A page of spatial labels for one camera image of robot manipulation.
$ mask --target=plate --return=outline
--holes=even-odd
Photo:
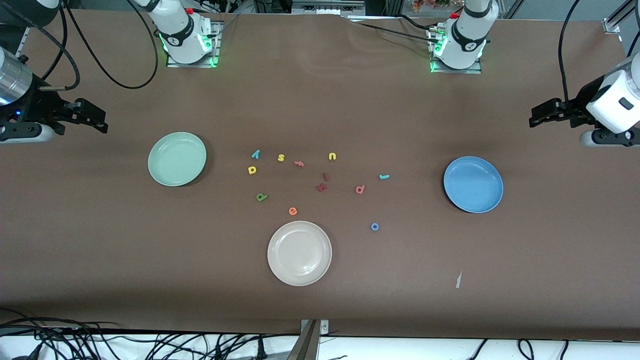
[[[320,280],[331,264],[331,242],[312,222],[293,221],[271,237],[267,260],[278,279],[293,286],[306,286]]]
[[[451,201],[469,213],[486,213],[502,200],[502,178],[498,170],[481,158],[455,159],[444,172],[444,190]]]
[[[207,162],[202,140],[190,133],[173,133],[158,140],[151,148],[147,165],[158,183],[180,186],[192,182]]]

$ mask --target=tangled black wires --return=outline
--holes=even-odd
[[[0,324],[0,329],[11,330],[11,332],[0,335],[0,338],[3,336],[31,334],[34,339],[40,342],[29,356],[30,359],[37,359],[41,349],[50,349],[54,352],[56,360],[102,360],[111,358],[123,360],[118,356],[110,342],[116,339],[124,339],[132,343],[152,344],[152,348],[144,360],[169,360],[172,356],[181,352],[189,353],[192,360],[227,360],[231,353],[248,343],[258,341],[260,349],[262,339],[282,336],[274,334],[219,334],[215,347],[210,349],[207,335],[214,334],[211,332],[170,332],[157,334],[154,340],[141,340],[126,335],[105,335],[104,329],[100,325],[104,325],[107,322],[78,322],[44,316],[26,316],[19,311],[3,307],[0,307],[0,311],[19,316],[15,320]],[[42,322],[60,323],[65,327],[46,327],[42,325]],[[204,341],[204,351],[190,347],[196,340]]]

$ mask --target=white floor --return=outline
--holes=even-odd
[[[131,338],[139,340],[155,340],[155,335],[136,335]],[[172,343],[180,344],[193,335],[185,335]],[[204,352],[212,349],[218,335],[207,335],[207,340],[198,338],[185,347]],[[282,336],[264,340],[267,354],[282,354],[290,351],[297,337]],[[429,360],[467,360],[473,356],[481,340],[473,339],[401,339],[401,338],[350,338],[323,337],[320,341],[318,360],[330,360],[346,356],[347,360],[366,359],[429,359]],[[537,360],[558,360],[564,346],[563,341],[531,341]],[[10,360],[18,356],[27,356],[39,344],[32,336],[5,336],[0,338],[0,360]],[[133,343],[122,338],[109,340],[109,344],[121,360],[143,360],[152,343]],[[97,343],[103,360],[115,360],[104,343]],[[43,348],[40,360],[55,360],[50,349]],[[62,352],[68,354],[64,347]],[[165,347],[153,358],[160,359],[173,349]],[[255,356],[257,342],[248,343],[234,352],[229,359],[247,359]],[[187,352],[178,352],[170,357],[171,360],[192,360]],[[486,343],[478,356],[483,359],[522,359],[516,340],[490,340]],[[640,343],[620,343],[608,341],[571,341],[564,360],[627,360],[640,359]]]

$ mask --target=blue plate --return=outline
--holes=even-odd
[[[502,178],[488,161],[464,156],[452,161],[445,170],[444,191],[460,209],[486,213],[502,199]]]

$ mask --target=metal cylinder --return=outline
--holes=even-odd
[[[20,99],[29,90],[33,73],[13,54],[0,49],[0,106],[4,106]]]

